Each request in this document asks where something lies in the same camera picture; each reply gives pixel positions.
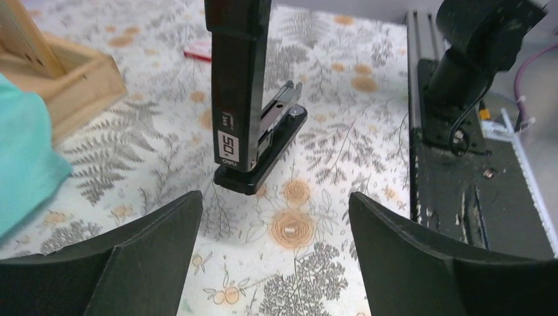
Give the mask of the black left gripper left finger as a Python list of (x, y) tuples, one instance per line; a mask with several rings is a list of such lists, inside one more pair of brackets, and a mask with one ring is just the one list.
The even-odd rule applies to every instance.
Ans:
[(199, 191), (48, 255), (1, 261), (2, 315), (175, 315), (203, 214)]

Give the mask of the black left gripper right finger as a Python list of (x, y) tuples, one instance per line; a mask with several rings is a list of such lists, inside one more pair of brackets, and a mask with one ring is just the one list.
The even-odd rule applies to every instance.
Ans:
[(556, 315), (557, 261), (470, 246), (360, 192), (349, 220), (373, 315)]

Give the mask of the black stapler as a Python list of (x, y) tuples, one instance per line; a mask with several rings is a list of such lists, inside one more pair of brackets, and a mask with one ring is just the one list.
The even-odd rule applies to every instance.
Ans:
[(252, 196), (307, 120), (300, 83), (263, 103), (270, 1), (206, 0), (211, 33), (214, 182)]

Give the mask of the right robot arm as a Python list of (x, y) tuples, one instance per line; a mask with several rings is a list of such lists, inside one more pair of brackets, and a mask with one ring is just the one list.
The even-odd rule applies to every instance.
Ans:
[(417, 65), (424, 143), (482, 153), (472, 113), (498, 72), (515, 64), (527, 33), (547, 14), (535, 1), (444, 1), (436, 26), (450, 47)]

